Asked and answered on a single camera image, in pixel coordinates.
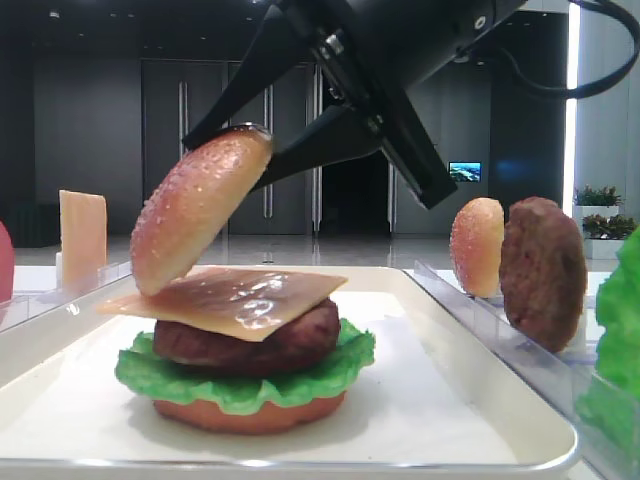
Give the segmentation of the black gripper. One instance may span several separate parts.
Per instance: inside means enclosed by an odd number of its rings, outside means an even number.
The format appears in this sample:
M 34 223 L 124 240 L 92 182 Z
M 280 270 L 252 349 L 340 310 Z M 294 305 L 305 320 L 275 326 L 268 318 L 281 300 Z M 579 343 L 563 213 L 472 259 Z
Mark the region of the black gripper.
M 408 98 L 501 21 L 518 1 L 275 1 L 236 73 L 182 139 L 195 150 L 290 70 L 313 65 L 342 96 L 286 146 L 277 146 L 251 192 L 301 172 L 381 150 L 416 200 L 431 209 L 455 182 Z

